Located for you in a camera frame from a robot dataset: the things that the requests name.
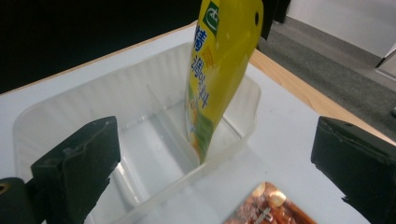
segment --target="yellow package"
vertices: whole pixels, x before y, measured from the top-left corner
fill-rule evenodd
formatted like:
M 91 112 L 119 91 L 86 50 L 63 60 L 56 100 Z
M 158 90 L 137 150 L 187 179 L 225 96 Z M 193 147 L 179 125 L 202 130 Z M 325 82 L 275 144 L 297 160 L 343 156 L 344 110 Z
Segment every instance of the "yellow package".
M 186 87 L 188 137 L 200 163 L 257 46 L 262 18 L 262 0 L 201 4 Z

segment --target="green logo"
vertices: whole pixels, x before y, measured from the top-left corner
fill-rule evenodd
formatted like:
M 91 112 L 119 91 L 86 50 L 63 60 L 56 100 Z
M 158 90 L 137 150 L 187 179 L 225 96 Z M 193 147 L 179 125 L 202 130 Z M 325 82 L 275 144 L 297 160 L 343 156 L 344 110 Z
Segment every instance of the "green logo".
M 213 2 L 210 2 L 207 7 L 204 16 L 204 24 L 209 27 L 210 31 L 212 31 L 214 35 L 216 35 L 219 25 L 219 8 Z

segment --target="translucent plastic tray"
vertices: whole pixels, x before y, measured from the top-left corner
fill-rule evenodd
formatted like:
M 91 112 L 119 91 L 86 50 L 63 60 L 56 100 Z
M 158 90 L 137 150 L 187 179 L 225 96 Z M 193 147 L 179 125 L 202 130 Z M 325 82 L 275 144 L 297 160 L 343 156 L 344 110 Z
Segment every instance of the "translucent plastic tray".
M 121 163 L 87 223 L 131 222 L 206 175 L 246 143 L 260 87 L 244 77 L 212 139 L 206 162 L 187 142 L 184 89 L 191 43 L 161 52 L 26 109 L 13 129 L 17 175 L 84 124 L 116 116 Z

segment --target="gray carpet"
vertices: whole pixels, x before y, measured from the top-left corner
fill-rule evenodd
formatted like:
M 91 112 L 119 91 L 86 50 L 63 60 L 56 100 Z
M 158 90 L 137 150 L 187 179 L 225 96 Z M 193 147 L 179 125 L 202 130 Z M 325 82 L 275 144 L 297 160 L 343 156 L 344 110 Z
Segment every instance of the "gray carpet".
M 272 30 L 261 51 L 396 141 L 396 92 Z

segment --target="plastic food package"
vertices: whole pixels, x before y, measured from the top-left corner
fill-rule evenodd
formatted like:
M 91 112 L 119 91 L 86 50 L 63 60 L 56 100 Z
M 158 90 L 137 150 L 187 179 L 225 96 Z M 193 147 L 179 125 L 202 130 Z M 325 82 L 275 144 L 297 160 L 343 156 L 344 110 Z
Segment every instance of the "plastic food package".
M 261 0 L 204 0 L 186 87 L 189 141 L 200 163 L 233 98 L 262 30 Z
M 225 224 L 312 224 L 316 223 L 303 210 L 269 182 L 261 183 Z

